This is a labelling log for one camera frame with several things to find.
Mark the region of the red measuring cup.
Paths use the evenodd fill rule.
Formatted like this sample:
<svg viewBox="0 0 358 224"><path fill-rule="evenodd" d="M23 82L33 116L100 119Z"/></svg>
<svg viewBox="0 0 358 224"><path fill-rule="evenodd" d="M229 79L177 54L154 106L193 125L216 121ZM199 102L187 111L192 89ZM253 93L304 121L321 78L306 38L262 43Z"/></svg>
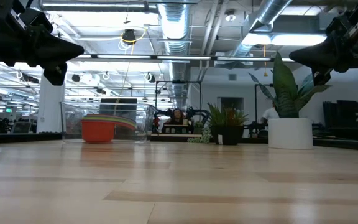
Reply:
<svg viewBox="0 0 358 224"><path fill-rule="evenodd" d="M81 121L81 135L86 142L111 142L115 124L109 121Z"/></svg>

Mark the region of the clear plastic basket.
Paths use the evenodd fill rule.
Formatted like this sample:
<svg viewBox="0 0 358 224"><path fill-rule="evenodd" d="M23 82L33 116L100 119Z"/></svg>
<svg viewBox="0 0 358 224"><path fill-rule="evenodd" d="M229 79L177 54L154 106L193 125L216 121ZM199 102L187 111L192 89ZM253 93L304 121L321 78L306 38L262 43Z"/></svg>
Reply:
<svg viewBox="0 0 358 224"><path fill-rule="evenodd" d="M113 143L113 142L146 142L152 133L152 121L156 108L142 103L75 103L64 102L62 111L62 137L68 142ZM111 142L86 142L81 135L83 118L121 118L136 122L136 129L115 125L114 138Z"/></svg>

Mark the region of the white pillar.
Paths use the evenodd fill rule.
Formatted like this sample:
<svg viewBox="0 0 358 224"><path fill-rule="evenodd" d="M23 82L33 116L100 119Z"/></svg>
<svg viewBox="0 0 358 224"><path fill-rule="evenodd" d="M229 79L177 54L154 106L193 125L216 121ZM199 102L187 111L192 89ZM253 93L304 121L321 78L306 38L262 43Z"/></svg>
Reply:
<svg viewBox="0 0 358 224"><path fill-rule="evenodd" d="M60 133L62 131L61 102L64 101L65 85L54 86L44 75L40 81L38 133Z"/></svg>

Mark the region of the black monitors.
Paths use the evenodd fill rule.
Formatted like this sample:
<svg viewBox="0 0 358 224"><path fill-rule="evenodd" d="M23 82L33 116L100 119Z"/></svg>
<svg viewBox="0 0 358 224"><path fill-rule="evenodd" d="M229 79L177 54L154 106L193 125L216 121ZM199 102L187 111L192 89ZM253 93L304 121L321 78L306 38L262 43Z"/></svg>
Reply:
<svg viewBox="0 0 358 224"><path fill-rule="evenodd" d="M358 101L324 101L323 113L327 128L358 127Z"/></svg>

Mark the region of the person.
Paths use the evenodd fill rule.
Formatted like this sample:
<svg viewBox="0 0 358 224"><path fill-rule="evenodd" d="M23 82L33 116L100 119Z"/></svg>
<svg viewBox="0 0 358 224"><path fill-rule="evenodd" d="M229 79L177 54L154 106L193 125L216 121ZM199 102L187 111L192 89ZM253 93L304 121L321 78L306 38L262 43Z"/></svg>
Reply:
<svg viewBox="0 0 358 224"><path fill-rule="evenodd" d="M275 103L273 102L272 103L272 107L269 108L269 109L266 109L260 119L260 122L262 124L267 124L269 122L270 119L278 119L279 118L279 115L277 113L277 110L276 110L276 105Z"/></svg>
<svg viewBox="0 0 358 224"><path fill-rule="evenodd" d="M174 109L171 117L164 122L163 134L192 134L193 126L181 109Z"/></svg>

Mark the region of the snake plant in white pot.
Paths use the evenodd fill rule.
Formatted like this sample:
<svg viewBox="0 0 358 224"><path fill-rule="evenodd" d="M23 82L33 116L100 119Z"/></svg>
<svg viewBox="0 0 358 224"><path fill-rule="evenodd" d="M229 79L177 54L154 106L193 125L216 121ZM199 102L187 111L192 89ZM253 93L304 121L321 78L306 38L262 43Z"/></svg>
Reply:
<svg viewBox="0 0 358 224"><path fill-rule="evenodd" d="M315 85L312 74L298 86L293 73L279 53L273 61L274 95L254 75L250 77L262 93L273 101L278 113L278 118L270 119L268 122L268 146L275 149L312 149L312 122L308 118L300 118L299 112L315 94L324 92L330 86Z"/></svg>

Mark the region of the black overhead light bar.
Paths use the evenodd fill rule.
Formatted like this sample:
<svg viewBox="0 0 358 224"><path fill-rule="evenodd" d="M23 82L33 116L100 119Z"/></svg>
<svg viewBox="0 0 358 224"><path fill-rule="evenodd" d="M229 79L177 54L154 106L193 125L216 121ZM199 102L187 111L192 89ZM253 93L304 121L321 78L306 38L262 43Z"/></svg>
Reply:
<svg viewBox="0 0 358 224"><path fill-rule="evenodd" d="M194 55L123 55L123 54L84 54L71 61L123 61L123 62L148 62L148 61L218 61L218 62L273 62L273 57L217 57L217 56L194 56Z"/></svg>

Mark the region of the succulent in black pot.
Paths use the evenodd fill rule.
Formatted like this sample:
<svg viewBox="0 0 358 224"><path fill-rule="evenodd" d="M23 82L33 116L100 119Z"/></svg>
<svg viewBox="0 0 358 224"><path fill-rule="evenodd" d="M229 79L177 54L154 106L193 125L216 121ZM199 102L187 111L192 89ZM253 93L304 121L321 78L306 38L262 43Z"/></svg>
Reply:
<svg viewBox="0 0 358 224"><path fill-rule="evenodd" d="M188 142L207 144L212 139L217 145L237 145L244 134L247 114L233 107L219 109L211 103L208 108L210 116L201 137L189 138Z"/></svg>

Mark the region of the wooden desk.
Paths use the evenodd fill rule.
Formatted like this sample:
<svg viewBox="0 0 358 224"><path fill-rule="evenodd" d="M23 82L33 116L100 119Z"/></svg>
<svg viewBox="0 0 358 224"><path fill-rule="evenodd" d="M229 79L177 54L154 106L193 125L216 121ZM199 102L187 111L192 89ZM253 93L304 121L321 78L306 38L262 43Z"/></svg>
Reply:
<svg viewBox="0 0 358 224"><path fill-rule="evenodd" d="M201 134L151 134L150 140L155 142L187 142L190 138L200 138Z"/></svg>

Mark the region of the black metal rack frame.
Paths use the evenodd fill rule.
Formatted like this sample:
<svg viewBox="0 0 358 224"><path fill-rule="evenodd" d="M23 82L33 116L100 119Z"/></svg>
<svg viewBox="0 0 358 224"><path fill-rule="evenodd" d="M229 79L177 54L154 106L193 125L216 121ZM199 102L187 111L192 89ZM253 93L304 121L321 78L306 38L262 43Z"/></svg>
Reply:
<svg viewBox="0 0 358 224"><path fill-rule="evenodd" d="M268 86L268 87L271 87L273 88L273 83L270 83L270 84L264 84L264 86ZM257 107L257 95L258 95L258 89L259 89L259 86L258 84L255 84L254 85L254 105L255 105L255 115L257 115L258 113L258 107Z"/></svg>
<svg viewBox="0 0 358 224"><path fill-rule="evenodd" d="M199 105L197 109L192 106L187 106L186 101L188 99L187 94L191 84L196 84L199 87ZM201 119L205 115L205 112L201 109L201 82L200 81L186 81L186 80L172 80L172 81L156 81L154 88L154 106L157 107L157 97L161 94L162 90L166 90L172 95L169 96L169 103L172 104L172 108L166 110L156 110L154 112L154 118L158 118L159 115L171 116L174 109L184 109L185 116L190 119L194 116L199 116Z"/></svg>

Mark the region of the silver ventilation duct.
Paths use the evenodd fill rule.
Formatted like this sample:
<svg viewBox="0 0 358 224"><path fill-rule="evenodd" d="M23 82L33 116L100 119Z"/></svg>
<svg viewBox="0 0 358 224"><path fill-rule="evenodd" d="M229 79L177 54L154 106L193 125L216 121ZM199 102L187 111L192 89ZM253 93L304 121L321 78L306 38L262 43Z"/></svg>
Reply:
<svg viewBox="0 0 358 224"><path fill-rule="evenodd" d="M270 32L274 21L290 5L293 0L263 0L259 9L246 16L242 27L242 39L237 47L231 52L231 57L245 57L251 48L257 45L252 41L252 31L265 27Z"/></svg>

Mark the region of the black aluminium table frame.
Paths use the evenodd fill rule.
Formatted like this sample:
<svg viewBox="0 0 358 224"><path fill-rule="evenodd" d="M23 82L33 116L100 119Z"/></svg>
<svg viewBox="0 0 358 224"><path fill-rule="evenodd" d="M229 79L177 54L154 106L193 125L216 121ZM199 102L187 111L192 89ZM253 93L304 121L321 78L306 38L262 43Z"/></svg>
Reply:
<svg viewBox="0 0 358 224"><path fill-rule="evenodd" d="M62 139L63 138L61 133L0 134L0 144L34 141L53 141ZM187 139L187 137L167 137L162 135L151 137L151 141L156 142L187 142ZM265 138L242 138L239 142L242 144L267 144L268 140ZM313 145L358 150L358 141L355 140L314 139Z"/></svg>

